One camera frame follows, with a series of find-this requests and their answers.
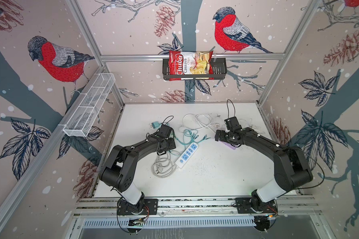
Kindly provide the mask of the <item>white blue power strip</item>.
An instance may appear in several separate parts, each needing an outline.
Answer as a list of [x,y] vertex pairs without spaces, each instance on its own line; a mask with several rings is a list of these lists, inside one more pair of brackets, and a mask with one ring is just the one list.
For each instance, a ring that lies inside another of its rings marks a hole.
[[175,164],[179,169],[182,169],[186,163],[189,161],[189,159],[194,155],[194,153],[198,149],[198,144],[193,142],[191,143],[186,150],[179,156],[179,158],[176,160]]

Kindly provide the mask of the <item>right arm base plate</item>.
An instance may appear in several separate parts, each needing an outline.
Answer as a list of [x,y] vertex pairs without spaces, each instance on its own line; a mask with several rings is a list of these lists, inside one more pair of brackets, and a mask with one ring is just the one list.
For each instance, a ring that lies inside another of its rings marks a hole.
[[263,203],[256,198],[241,197],[234,199],[232,207],[237,209],[238,214],[278,214],[275,200]]

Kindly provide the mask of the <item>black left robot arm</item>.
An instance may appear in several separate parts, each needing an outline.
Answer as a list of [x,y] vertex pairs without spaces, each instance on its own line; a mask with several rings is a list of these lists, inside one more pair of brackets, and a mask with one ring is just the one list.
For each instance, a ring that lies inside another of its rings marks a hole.
[[99,179],[115,189],[128,206],[140,212],[144,207],[145,195],[133,183],[137,163],[151,153],[161,156],[175,148],[174,129],[163,124],[139,143],[113,147],[99,173]]

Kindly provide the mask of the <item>teal plug adapter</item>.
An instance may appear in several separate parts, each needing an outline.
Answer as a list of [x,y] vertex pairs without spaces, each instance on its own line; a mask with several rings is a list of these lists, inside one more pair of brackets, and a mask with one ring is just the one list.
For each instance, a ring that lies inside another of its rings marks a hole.
[[153,128],[153,129],[157,129],[160,126],[161,126],[161,123],[158,122],[158,121],[155,121],[155,122],[151,123],[151,128]]

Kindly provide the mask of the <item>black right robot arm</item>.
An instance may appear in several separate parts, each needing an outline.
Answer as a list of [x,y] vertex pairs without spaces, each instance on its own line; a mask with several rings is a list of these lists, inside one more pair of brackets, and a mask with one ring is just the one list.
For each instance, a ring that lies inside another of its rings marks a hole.
[[246,145],[267,156],[274,163],[273,178],[251,193],[250,204],[255,212],[264,211],[279,196],[313,180],[304,151],[297,146],[278,144],[249,127],[228,132],[217,130],[215,140],[234,146]]

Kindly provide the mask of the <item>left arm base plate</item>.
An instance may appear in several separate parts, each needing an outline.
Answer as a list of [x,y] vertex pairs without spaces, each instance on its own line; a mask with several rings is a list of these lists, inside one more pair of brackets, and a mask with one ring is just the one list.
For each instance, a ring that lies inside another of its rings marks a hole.
[[158,199],[140,199],[136,205],[120,199],[117,204],[118,216],[138,216],[156,215],[158,209]]

